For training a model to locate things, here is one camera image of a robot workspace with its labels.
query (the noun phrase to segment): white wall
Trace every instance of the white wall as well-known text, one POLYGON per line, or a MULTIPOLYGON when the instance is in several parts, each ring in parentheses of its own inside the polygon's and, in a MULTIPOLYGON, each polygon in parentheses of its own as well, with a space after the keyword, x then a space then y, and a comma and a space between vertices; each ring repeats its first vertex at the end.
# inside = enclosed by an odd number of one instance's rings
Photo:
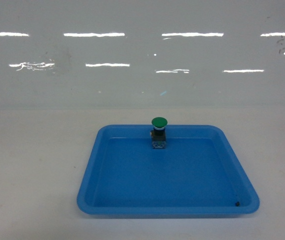
POLYGON ((0 32, 28 35, 0 36, 0 109, 285 106, 285 0, 0 0, 0 32))

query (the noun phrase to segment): plastic tray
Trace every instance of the plastic tray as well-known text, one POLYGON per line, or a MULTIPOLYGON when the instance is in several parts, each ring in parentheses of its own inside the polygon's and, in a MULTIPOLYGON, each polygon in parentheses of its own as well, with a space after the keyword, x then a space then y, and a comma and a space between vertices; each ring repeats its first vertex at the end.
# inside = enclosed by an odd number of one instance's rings
POLYGON ((249 214, 259 198, 224 133, 210 125, 168 125, 153 149, 151 125, 99 130, 77 197, 91 215, 249 214))

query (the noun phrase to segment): green button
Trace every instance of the green button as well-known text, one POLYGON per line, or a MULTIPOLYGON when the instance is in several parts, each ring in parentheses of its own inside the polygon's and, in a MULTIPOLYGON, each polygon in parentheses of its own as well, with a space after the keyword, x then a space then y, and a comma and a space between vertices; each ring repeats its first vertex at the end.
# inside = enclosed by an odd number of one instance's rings
POLYGON ((161 116, 155 117, 152 121, 151 124, 156 127, 156 128, 164 128, 167 125, 167 120, 166 118, 163 118, 161 116))

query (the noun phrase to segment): white tabletop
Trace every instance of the white tabletop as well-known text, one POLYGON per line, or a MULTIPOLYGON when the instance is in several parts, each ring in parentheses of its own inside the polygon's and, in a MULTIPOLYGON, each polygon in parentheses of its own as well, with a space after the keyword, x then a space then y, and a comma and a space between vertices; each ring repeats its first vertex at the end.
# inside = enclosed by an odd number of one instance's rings
POLYGON ((0 110, 0 240, 285 239, 285 107, 0 110), (109 124, 221 128, 260 198, 236 218, 96 219, 77 193, 97 131, 109 124))

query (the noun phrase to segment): white table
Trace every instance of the white table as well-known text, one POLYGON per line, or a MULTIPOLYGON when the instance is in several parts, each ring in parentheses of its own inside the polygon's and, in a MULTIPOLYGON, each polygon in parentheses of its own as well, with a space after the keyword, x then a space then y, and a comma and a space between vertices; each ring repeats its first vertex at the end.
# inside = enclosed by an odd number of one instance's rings
POLYGON ((0 110, 0 240, 283 240, 285 107, 0 110), (260 198, 237 218, 96 219, 77 193, 97 131, 109 124, 221 128, 260 198))

